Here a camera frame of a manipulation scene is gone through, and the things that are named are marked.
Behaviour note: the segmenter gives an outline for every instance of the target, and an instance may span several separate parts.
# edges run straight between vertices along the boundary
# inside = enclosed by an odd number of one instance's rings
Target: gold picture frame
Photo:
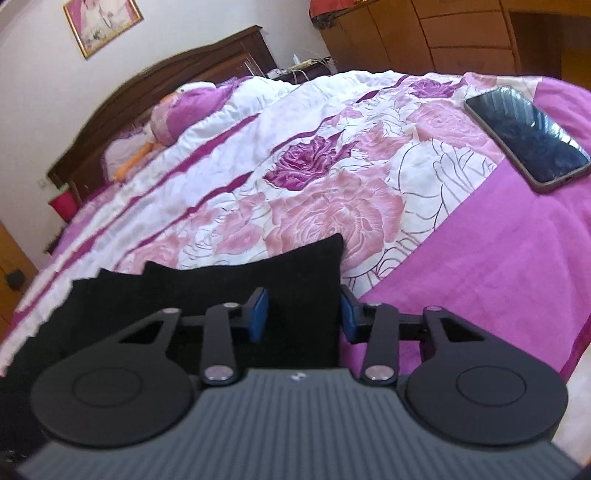
[[[85,59],[144,19],[135,0],[70,0],[63,9]]]

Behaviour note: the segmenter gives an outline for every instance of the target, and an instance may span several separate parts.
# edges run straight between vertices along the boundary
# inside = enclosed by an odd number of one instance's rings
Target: phone screen
[[[559,124],[511,87],[470,98],[466,104],[540,183],[564,177],[591,161]]]

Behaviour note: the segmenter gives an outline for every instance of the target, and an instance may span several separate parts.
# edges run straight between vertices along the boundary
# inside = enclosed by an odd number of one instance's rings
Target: wooden headboard
[[[78,202],[103,186],[100,158],[106,147],[163,97],[195,80],[222,82],[233,76],[263,76],[277,68],[257,25],[212,45],[163,60],[119,87],[97,108],[72,146],[49,170],[57,186],[68,183]]]

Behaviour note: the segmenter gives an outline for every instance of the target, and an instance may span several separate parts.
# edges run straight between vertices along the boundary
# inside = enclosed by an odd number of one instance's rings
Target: desk
[[[339,71],[562,78],[565,53],[591,59],[591,1],[368,0],[321,34]]]

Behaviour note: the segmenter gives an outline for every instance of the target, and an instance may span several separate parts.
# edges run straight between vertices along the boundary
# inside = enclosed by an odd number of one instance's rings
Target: wall
[[[0,11],[0,220],[37,267],[62,222],[37,180],[92,112],[140,70],[261,25],[275,61],[327,55],[309,0],[137,0],[145,20],[84,60],[65,0],[9,0]]]

